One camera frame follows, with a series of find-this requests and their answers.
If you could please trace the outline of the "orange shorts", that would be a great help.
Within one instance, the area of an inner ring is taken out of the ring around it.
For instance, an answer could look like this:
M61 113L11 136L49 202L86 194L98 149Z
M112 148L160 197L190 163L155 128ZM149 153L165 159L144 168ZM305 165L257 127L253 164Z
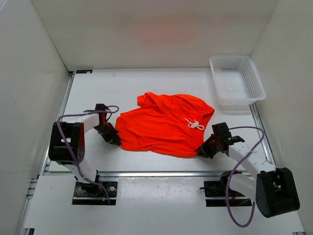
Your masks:
M127 151L152 151L179 158L193 158L204 142L204 131L215 110L189 94L137 97L138 108L121 113L115 128Z

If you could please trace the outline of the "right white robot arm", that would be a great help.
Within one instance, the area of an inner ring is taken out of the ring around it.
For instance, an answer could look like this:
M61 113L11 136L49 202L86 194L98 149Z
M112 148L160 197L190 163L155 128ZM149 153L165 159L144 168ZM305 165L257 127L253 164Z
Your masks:
M236 165L222 173L220 191L226 196L238 192L251 200L266 218L297 211L300 201L292 172L261 159L240 136L231 134L225 122L212 126L213 133L196 153L212 159L217 153L226 154Z

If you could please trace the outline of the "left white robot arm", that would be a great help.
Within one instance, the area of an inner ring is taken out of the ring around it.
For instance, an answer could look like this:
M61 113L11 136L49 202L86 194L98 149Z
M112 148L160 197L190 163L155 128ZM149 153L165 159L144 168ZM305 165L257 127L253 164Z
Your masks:
M103 187L98 171L85 158L85 134L94 130L106 143L120 146L118 131L109 122L118 111L116 105L98 103L92 110L62 115L52 126L49 159L68 168L79 183L86 184L85 189L92 196L99 195Z

